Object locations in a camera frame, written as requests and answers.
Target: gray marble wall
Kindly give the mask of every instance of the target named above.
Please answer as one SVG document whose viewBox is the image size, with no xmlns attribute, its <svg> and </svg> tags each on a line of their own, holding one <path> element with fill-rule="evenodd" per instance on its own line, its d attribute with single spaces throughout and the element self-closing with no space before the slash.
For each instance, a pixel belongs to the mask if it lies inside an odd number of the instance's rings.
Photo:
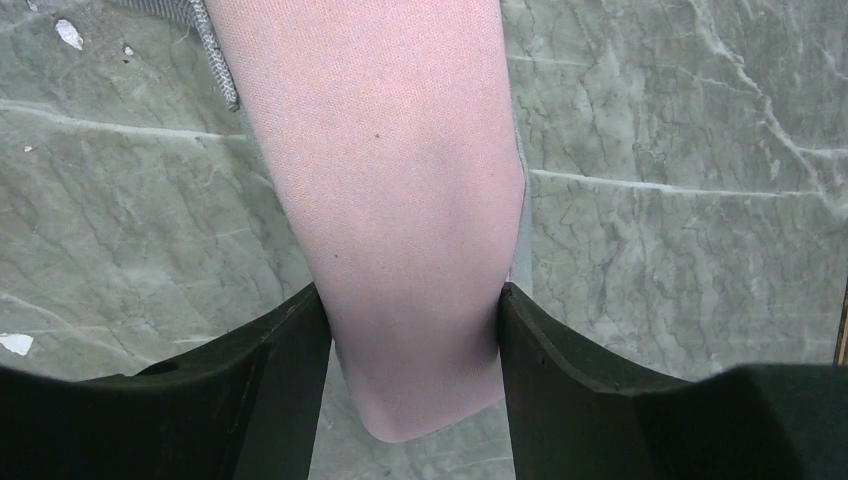
<svg viewBox="0 0 848 480">
<path fill-rule="evenodd" d="M 196 36 L 102 0 L 31 4 L 0 0 L 0 334 L 33 338 L 0 363 L 131 374 L 305 286 Z M 829 361 L 848 274 L 843 2 L 502 7 L 536 300 L 688 378 Z M 333 359 L 312 478 L 514 478 L 503 403 L 382 444 Z"/>
</svg>

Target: white vein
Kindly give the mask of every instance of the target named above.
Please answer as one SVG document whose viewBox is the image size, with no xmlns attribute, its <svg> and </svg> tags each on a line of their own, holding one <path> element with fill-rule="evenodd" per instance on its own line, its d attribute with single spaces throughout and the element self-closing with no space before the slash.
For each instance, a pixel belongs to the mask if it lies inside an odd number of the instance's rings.
<svg viewBox="0 0 848 480">
<path fill-rule="evenodd" d="M 651 182 L 635 182 L 631 180 L 616 180 L 611 178 L 587 177 L 575 173 L 550 172 L 548 170 L 530 169 L 530 172 L 540 177 L 562 178 L 573 180 L 585 184 L 605 185 L 610 187 L 633 188 L 638 190 L 659 190 L 663 193 L 678 194 L 678 195 L 716 195 L 722 197 L 760 197 L 760 198 L 780 198 L 780 197 L 799 197 L 799 196 L 815 196 L 821 194 L 817 191 L 809 192 L 740 192 L 734 190 L 704 190 L 698 188 L 678 187 L 676 185 L 667 185 L 664 183 Z"/>
<path fill-rule="evenodd" d="M 39 334 L 39 333 L 68 333 L 73 331 L 93 331 L 93 332 L 108 332 L 109 329 L 102 325 L 75 325 L 73 328 L 41 328 L 35 330 L 18 330 L 20 333 Z"/>
<path fill-rule="evenodd" d="M 205 238 L 205 241 L 211 242 L 211 241 L 220 240 L 220 239 L 228 239 L 228 238 L 231 238 L 235 235 L 238 235 L 239 233 L 244 233 L 244 232 L 249 232 L 249 231 L 251 231 L 250 227 L 239 228 L 238 230 L 233 230 L 233 231 L 230 231 L 230 232 L 222 232 L 222 233 L 217 233 L 215 235 L 210 235 L 210 236 Z"/>
<path fill-rule="evenodd" d="M 480 464 L 482 464 L 482 463 L 489 463 L 489 462 L 502 462 L 502 461 L 507 461 L 507 460 L 512 461 L 512 456 L 508 456 L 508 457 L 492 457 L 492 458 L 486 458 L 486 459 L 484 459 L 484 460 L 479 460 L 479 461 L 476 461 L 476 462 L 464 463 L 464 464 L 462 464 L 462 465 L 457 465 L 457 466 L 455 466 L 455 467 L 448 468 L 447 470 L 445 470 L 445 472 L 446 472 L 446 473 L 450 473 L 450 472 L 453 472 L 453 471 L 455 471 L 455 470 L 459 470 L 459 469 L 461 469 L 461 468 L 473 467 L 474 465 L 480 465 Z"/>
<path fill-rule="evenodd" d="M 825 63 L 827 63 L 827 66 L 833 71 L 834 75 L 836 75 L 840 80 L 848 82 L 848 75 L 842 73 L 839 70 L 839 67 L 836 65 L 836 59 L 833 58 L 833 55 L 831 55 L 830 52 L 828 52 L 827 49 L 824 48 L 824 45 L 818 43 L 818 47 L 821 50 L 822 55 L 824 55 Z"/>
<path fill-rule="evenodd" d="M 507 55 L 507 60 L 516 60 L 519 62 L 533 62 L 533 63 L 548 63 L 551 65 L 567 65 L 572 67 L 586 67 L 589 68 L 591 65 L 587 63 L 580 62 L 569 62 L 567 60 L 556 60 L 553 58 L 537 58 L 537 57 L 525 57 L 522 55 Z"/>
<path fill-rule="evenodd" d="M 129 355 L 129 356 L 133 356 L 133 357 L 136 357 L 138 359 L 144 360 L 146 362 L 156 363 L 153 360 L 150 360 L 148 358 L 144 358 L 140 355 L 131 354 L 126 349 L 117 348 L 117 347 L 114 347 L 114 346 L 109 345 L 107 343 L 104 343 L 104 342 L 95 340 L 93 338 L 90 338 L 90 337 L 84 335 L 79 329 L 75 328 L 71 324 L 71 322 L 65 320 L 64 318 L 60 317 L 59 315 L 51 312 L 50 310 L 48 310 L 44 307 L 40 307 L 38 305 L 34 305 L 30 302 L 27 302 L 26 300 L 24 300 L 20 297 L 12 295 L 11 293 L 0 290 L 0 301 L 6 301 L 6 302 L 9 302 L 9 303 L 13 303 L 15 305 L 18 305 L 21 308 L 33 310 L 33 311 L 36 311 L 36 312 L 38 312 L 38 313 L 40 313 L 40 314 L 42 314 L 46 317 L 52 318 L 53 320 L 57 321 L 62 326 L 64 326 L 66 328 L 65 331 L 67 331 L 68 333 L 70 333 L 71 335 L 73 335 L 75 337 L 78 337 L 80 339 L 80 341 L 83 341 L 85 343 L 90 343 L 90 344 L 96 345 L 98 347 L 104 348 L 106 350 L 109 350 L 110 352 L 113 352 L 113 353 L 116 353 L 116 354 L 119 354 L 119 355 L 122 355 L 122 356 L 128 356 Z"/>
<path fill-rule="evenodd" d="M 192 338 L 185 338 L 185 339 L 182 339 L 182 340 L 174 340 L 174 343 L 180 343 L 180 344 L 181 343 L 206 343 L 206 342 L 211 342 L 212 340 L 215 340 L 216 338 L 218 338 L 218 337 L 192 337 Z"/>
<path fill-rule="evenodd" d="M 795 142 L 792 141 L 789 134 L 783 129 L 783 126 L 777 120 L 777 117 L 774 114 L 774 108 L 772 107 L 771 97 L 766 95 L 760 86 L 757 85 L 757 82 L 755 82 L 745 72 L 745 59 L 727 48 L 724 41 L 715 33 L 713 25 L 714 22 L 712 22 L 712 20 L 708 18 L 707 14 L 705 14 L 704 11 L 695 4 L 694 0 L 687 0 L 687 3 L 695 13 L 696 33 L 698 33 L 704 41 L 704 44 L 712 51 L 713 54 L 728 60 L 733 65 L 737 77 L 756 92 L 757 95 L 763 98 L 765 102 L 763 114 L 767 121 L 760 123 L 764 125 L 772 133 L 772 135 L 774 135 L 774 137 L 783 144 L 783 146 L 795 155 L 798 162 L 800 162 L 809 173 L 810 183 L 818 190 L 819 194 L 825 198 L 825 189 L 821 183 L 818 182 L 818 172 L 815 168 L 813 168 L 810 162 L 804 158 L 801 149 L 795 145 Z"/>
<path fill-rule="evenodd" d="M 118 123 L 97 122 L 81 118 L 69 117 L 60 113 L 51 112 L 43 104 L 33 102 L 22 102 L 0 98 L 0 112 L 16 112 L 49 120 L 57 125 L 79 128 L 84 130 L 97 130 L 103 132 L 120 133 L 124 135 L 148 136 L 156 138 L 176 138 L 182 140 L 246 140 L 245 135 L 224 135 L 220 133 L 199 132 L 194 130 L 180 130 L 159 127 L 136 127 L 132 125 L 121 125 Z"/>
<path fill-rule="evenodd" d="M 846 157 L 848 158 L 848 148 L 806 148 L 798 147 L 798 151 L 816 157 L 829 158 L 831 160 Z"/>
</svg>

